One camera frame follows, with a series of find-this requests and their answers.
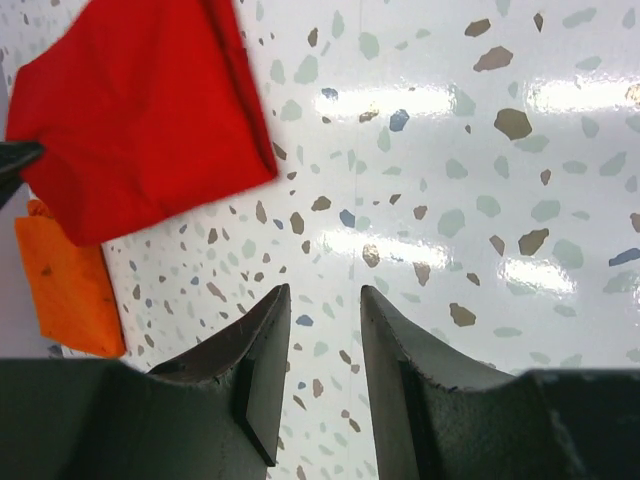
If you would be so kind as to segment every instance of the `terrazzo table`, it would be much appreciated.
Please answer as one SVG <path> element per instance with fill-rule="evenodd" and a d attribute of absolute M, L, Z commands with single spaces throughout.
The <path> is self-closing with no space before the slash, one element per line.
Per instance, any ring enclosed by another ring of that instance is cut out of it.
<path fill-rule="evenodd" d="M 364 284 L 501 370 L 637 366 L 639 3 L 238 2 L 284 175 L 105 245 L 125 361 L 290 283 L 277 479 L 377 476 Z M 82 4 L 0 4 L 9 85 Z"/>

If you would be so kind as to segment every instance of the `blue speck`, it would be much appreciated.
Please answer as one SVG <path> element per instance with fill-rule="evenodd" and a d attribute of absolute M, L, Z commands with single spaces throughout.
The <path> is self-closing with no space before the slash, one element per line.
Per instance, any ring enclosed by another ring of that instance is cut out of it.
<path fill-rule="evenodd" d="M 349 210 L 343 210 L 340 212 L 340 220 L 345 227 L 353 228 L 356 226 L 356 217 Z"/>
<path fill-rule="evenodd" d="M 323 88 L 322 94 L 329 100 L 338 100 L 338 91 L 335 88 Z"/>
<path fill-rule="evenodd" d="M 640 258 L 640 250 L 637 248 L 630 248 L 629 250 L 616 255 L 609 260 L 609 266 L 615 267 L 616 265 L 622 265 L 623 263 L 630 262 L 632 260 L 638 260 Z"/>
<path fill-rule="evenodd" d="M 303 327 L 312 327 L 313 326 L 313 320 L 311 319 L 311 317 L 309 315 L 300 315 L 298 317 L 298 320 L 296 320 L 296 323 L 298 325 L 302 325 Z"/>
<path fill-rule="evenodd" d="M 392 132 L 400 132 L 409 121 L 409 114 L 406 110 L 400 109 L 389 119 L 389 130 Z"/>

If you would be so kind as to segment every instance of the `brown speck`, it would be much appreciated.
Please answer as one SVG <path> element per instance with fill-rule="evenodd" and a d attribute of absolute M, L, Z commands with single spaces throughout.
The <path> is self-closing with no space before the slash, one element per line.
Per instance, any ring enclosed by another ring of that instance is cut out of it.
<path fill-rule="evenodd" d="M 304 405 L 304 402 L 302 401 L 302 399 L 299 396 L 294 395 L 293 396 L 293 401 L 296 402 L 298 405 L 300 405 L 303 410 L 307 409 L 307 407 L 305 407 L 305 405 Z"/>
<path fill-rule="evenodd" d="M 427 210 L 429 210 L 426 205 L 420 205 L 413 209 L 413 216 L 416 217 L 416 220 L 422 220 L 424 216 L 427 214 Z"/>
<path fill-rule="evenodd" d="M 322 392 L 324 392 L 324 386 L 322 385 L 322 382 L 317 378 L 314 378 L 313 379 L 313 396 L 315 398 L 318 398 L 320 395 L 322 395 Z"/>
<path fill-rule="evenodd" d="M 314 28 L 309 32 L 309 36 L 307 37 L 307 42 L 311 47 L 315 47 L 318 44 L 318 29 Z"/>
<path fill-rule="evenodd" d="M 366 244 L 362 247 L 362 259 L 364 260 L 364 263 L 369 265 L 369 268 L 375 268 L 380 263 L 378 247 L 372 243 Z"/>
<path fill-rule="evenodd" d="M 360 433 L 362 431 L 360 429 L 360 425 L 358 425 L 358 422 L 356 422 L 353 418 L 349 419 L 349 425 L 355 430 L 356 433 Z"/>
<path fill-rule="evenodd" d="M 491 242 L 491 245 L 493 245 L 493 248 L 496 249 L 496 252 L 498 252 L 502 257 L 504 255 L 504 247 L 505 247 L 504 240 L 502 240 L 499 236 L 494 235 L 489 239 L 489 241 Z"/>
<path fill-rule="evenodd" d="M 631 100 L 636 105 L 640 105 L 640 83 L 631 85 L 624 96 L 627 100 Z"/>
<path fill-rule="evenodd" d="M 296 477 L 298 477 L 298 480 L 307 480 L 307 476 L 304 474 L 302 465 L 298 465 L 298 468 L 296 468 Z"/>
<path fill-rule="evenodd" d="M 542 18 L 542 15 L 540 15 L 539 13 L 536 13 L 533 16 L 533 23 L 536 24 L 536 28 L 538 29 L 539 32 L 541 32 L 542 24 L 544 23 L 544 18 Z"/>
<path fill-rule="evenodd" d="M 304 233 L 304 219 L 298 212 L 293 212 L 289 221 L 291 222 L 291 230 L 293 230 L 293 233 L 296 235 L 302 235 Z"/>
<path fill-rule="evenodd" d="M 548 168 L 542 172 L 540 172 L 540 181 L 546 187 L 549 185 L 549 180 L 551 180 L 551 170 Z"/>
<path fill-rule="evenodd" d="M 500 110 L 493 126 L 509 137 L 509 140 L 525 138 L 533 131 L 527 114 L 513 108 Z"/>
<path fill-rule="evenodd" d="M 640 233 L 640 213 L 632 213 L 629 218 L 631 219 L 633 229 Z"/>
<path fill-rule="evenodd" d="M 476 323 L 476 316 L 457 303 L 449 304 L 449 313 L 454 323 L 459 327 L 469 327 Z"/>
<path fill-rule="evenodd" d="M 496 70 L 497 68 L 506 67 L 511 63 L 513 53 L 504 48 L 503 46 L 493 47 L 487 53 L 482 55 L 473 66 L 476 72 L 483 72 L 485 70 Z"/>
<path fill-rule="evenodd" d="M 467 29 L 464 31 L 464 34 L 467 37 L 479 37 L 487 30 L 491 28 L 491 22 L 488 18 L 483 18 L 482 20 L 478 20 L 477 22 L 471 22 Z"/>
<path fill-rule="evenodd" d="M 263 225 L 267 223 L 267 212 L 264 211 L 264 205 L 260 200 L 256 203 L 256 218 Z"/>
<path fill-rule="evenodd" d="M 209 230 L 209 239 L 207 240 L 207 242 L 209 243 L 209 245 L 216 243 L 216 241 L 218 240 L 218 231 L 215 228 L 212 228 L 211 230 Z"/>
<path fill-rule="evenodd" d="M 282 159 L 282 160 L 286 160 L 287 159 L 287 152 L 285 152 L 282 147 L 280 145 L 278 145 L 276 142 L 273 142 L 273 149 L 276 152 L 276 157 Z"/>
<path fill-rule="evenodd" d="M 212 282 L 207 283 L 207 289 L 211 292 L 211 295 L 218 297 L 223 302 L 227 301 L 227 297 L 224 296 L 222 291 L 216 287 Z"/>
<path fill-rule="evenodd" d="M 358 120 L 360 123 L 370 122 L 378 115 L 380 115 L 380 110 L 369 110 L 368 112 L 361 113 Z"/>
<path fill-rule="evenodd" d="M 429 281 L 431 267 L 425 262 L 414 262 L 413 271 L 416 273 L 416 277 L 418 277 L 418 283 L 424 287 Z"/>
<path fill-rule="evenodd" d="M 347 365 L 351 365 L 351 357 L 344 350 L 340 350 L 340 358 Z"/>
<path fill-rule="evenodd" d="M 320 196 L 316 199 L 315 202 L 313 202 L 313 205 L 311 206 L 311 211 L 321 212 L 323 210 L 328 210 L 329 208 L 331 208 L 331 200 L 329 200 L 325 196 Z"/>
<path fill-rule="evenodd" d="M 531 230 L 526 235 L 520 237 L 520 240 L 518 240 L 520 253 L 527 256 L 533 255 L 542 246 L 548 236 L 548 228 L 543 228 L 542 230 Z"/>
<path fill-rule="evenodd" d="M 477 286 L 480 286 L 480 279 L 475 273 L 467 273 L 467 280 L 469 280 L 471 283 L 476 284 Z"/>

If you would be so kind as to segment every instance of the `terrazzo surface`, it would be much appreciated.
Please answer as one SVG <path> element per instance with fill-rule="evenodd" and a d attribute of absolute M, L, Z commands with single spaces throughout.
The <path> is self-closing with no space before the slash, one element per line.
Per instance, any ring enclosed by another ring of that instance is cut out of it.
<path fill-rule="evenodd" d="M 9 86 L 83 3 L 0 5 Z M 638 9 L 238 1 L 283 176 L 105 245 L 125 360 L 290 283 L 274 479 L 377 478 L 364 284 L 507 372 L 639 366 Z"/>

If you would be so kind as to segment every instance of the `red fabric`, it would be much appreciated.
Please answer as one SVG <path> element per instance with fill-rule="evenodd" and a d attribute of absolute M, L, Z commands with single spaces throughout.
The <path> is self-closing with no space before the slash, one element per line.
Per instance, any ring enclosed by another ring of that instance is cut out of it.
<path fill-rule="evenodd" d="M 8 140 L 69 239 L 93 245 L 273 179 L 231 0 L 92 0 L 18 72 Z"/>

